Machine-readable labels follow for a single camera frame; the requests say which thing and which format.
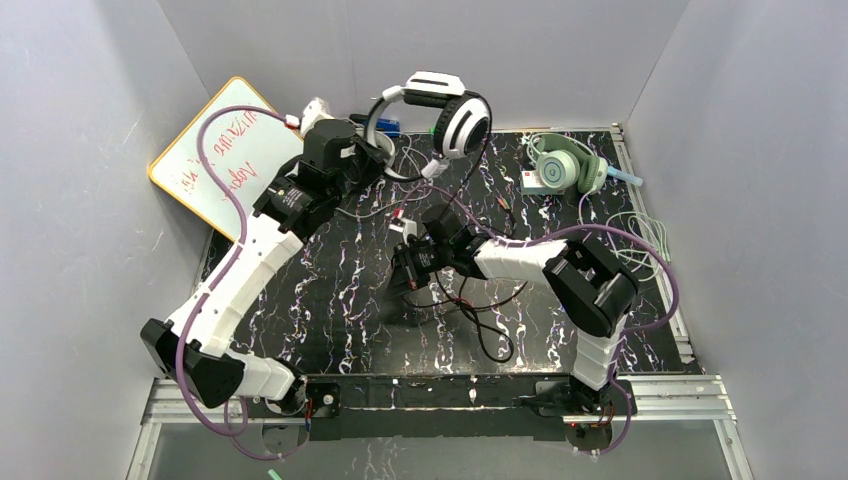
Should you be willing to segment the black and white headphones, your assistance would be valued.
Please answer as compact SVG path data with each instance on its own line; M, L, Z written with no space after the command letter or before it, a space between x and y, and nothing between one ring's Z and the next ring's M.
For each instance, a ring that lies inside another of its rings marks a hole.
M452 160L484 151L492 127L492 111L488 101L479 93L466 88L463 81L451 74L417 71L403 85L383 90L369 113L364 127L364 139L372 144L377 119L393 103L433 108L440 111L432 133L433 147L439 158L430 161L417 175L403 177L386 164L384 175L398 183L413 183L441 175ZM454 128L462 127L458 135Z

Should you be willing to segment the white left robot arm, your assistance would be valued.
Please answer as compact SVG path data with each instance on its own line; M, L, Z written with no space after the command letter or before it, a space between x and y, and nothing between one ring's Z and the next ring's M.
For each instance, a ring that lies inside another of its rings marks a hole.
M183 395L208 408L233 397L281 401L302 379L284 360L241 354L232 336L268 282L333 219L347 197L376 183L395 159L381 132L322 119L239 219L230 250L192 296L166 319L151 318L140 338Z

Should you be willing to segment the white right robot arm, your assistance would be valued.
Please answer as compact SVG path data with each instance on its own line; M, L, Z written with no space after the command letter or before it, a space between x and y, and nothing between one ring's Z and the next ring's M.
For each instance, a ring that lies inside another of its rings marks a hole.
M401 240L392 250L385 298L427 286L436 272L451 268L466 278L507 279L547 285L577 329L577 353L567 387L537 402L593 412L609 400L610 377L624 322L639 281L601 242L545 240L512 245L481 228L471 228L441 205L417 222L396 212L391 230Z

